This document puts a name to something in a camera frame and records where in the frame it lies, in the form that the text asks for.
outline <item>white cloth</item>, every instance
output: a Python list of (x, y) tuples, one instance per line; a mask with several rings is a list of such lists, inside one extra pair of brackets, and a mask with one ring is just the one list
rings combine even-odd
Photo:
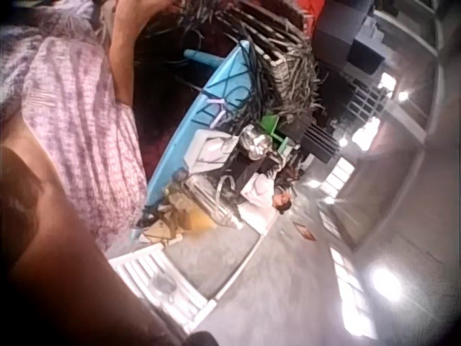
[(250, 203), (262, 208), (272, 207), (274, 196), (274, 180), (264, 174), (253, 174), (241, 191)]

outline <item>pink plaid fabric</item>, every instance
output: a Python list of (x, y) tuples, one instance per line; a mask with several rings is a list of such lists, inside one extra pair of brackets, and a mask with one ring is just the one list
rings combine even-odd
[(107, 57), (87, 21), (54, 9), (24, 20), (1, 29), (1, 119), (22, 114), (106, 250), (146, 201), (133, 112), (116, 103)]

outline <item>hand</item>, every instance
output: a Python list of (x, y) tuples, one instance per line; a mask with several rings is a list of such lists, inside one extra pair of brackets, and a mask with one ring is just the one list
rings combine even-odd
[(148, 21), (173, 0), (116, 0), (115, 25), (135, 40)]

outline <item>concrete floor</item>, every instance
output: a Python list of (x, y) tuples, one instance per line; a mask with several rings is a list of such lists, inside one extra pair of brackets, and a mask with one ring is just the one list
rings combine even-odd
[[(330, 234), (316, 209), (312, 196), (295, 199), (197, 330), (211, 332), (221, 346), (354, 344), (341, 318)], [(304, 223), (317, 241), (301, 237), (292, 221)]]

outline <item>person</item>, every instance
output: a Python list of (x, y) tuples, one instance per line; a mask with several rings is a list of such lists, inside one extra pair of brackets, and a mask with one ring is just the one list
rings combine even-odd
[[(79, 11), (18, 9), (1, 26), (1, 147), (71, 202), (103, 251), (129, 232), (146, 201), (131, 110), (134, 47), (170, 3), (118, 0), (108, 54)], [(37, 217), (60, 211), (54, 205)]]
[(280, 214), (283, 214), (291, 208), (292, 196), (288, 191), (274, 193), (274, 178), (275, 173), (273, 172), (254, 173), (240, 194), (251, 204), (261, 208), (274, 207)]

